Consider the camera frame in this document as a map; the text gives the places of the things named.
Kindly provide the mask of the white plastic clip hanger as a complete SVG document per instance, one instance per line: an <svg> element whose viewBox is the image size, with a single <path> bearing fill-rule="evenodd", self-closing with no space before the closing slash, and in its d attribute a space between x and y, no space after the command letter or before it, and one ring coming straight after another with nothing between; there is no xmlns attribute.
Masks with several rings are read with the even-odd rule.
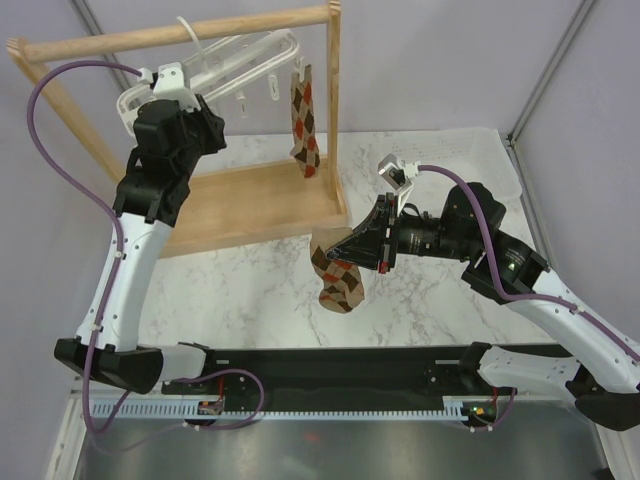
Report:
<svg viewBox="0 0 640 480"><path fill-rule="evenodd" d="M268 79L271 97L279 98L276 71L293 62L301 72L300 44L289 29L279 29L258 34L223 37L203 46L191 24L183 17L176 18L188 33L195 47L195 54L182 60L190 88L200 94L210 107L231 95L240 102L241 114L246 114L243 89L254 81ZM129 135L134 134L134 122L143 105L156 100L153 85L139 82L125 90L118 98L116 108Z"/></svg>

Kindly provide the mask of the argyle sock beige orange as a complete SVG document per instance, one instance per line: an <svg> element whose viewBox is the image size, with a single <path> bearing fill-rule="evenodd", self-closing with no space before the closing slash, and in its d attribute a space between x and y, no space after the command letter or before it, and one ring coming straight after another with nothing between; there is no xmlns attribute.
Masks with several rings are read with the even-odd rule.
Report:
<svg viewBox="0 0 640 480"><path fill-rule="evenodd" d="M302 72L292 75L290 93L293 135L290 156L296 161L303 177L309 179L318 173L321 165L315 129L311 64L307 64Z"/></svg>

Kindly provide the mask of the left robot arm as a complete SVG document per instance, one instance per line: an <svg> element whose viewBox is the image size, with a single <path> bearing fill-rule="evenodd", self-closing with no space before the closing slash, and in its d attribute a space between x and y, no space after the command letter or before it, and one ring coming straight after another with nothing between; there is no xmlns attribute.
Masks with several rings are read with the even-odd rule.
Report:
<svg viewBox="0 0 640 480"><path fill-rule="evenodd" d="M137 141L111 209L116 219L99 285L85 319L54 356L79 375L146 394L159 382L184 379L194 392L215 389L219 371L202 347L143 346L142 306L160 253L190 193L198 161L224 149L224 121L201 96L193 109L176 100L141 106L133 123Z"/></svg>

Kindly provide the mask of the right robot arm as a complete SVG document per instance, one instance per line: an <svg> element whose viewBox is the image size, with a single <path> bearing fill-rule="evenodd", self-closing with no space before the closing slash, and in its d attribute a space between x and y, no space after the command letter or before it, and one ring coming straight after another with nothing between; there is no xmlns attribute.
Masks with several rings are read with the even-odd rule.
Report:
<svg viewBox="0 0 640 480"><path fill-rule="evenodd" d="M480 183L453 187L433 217L387 193L329 259L386 273L398 255L466 263L462 279L481 296L529 319L565 351L548 357L474 342L457 369L459 386L548 395L615 431L639 424L639 345L617 332L563 283L525 242L501 231L506 208Z"/></svg>

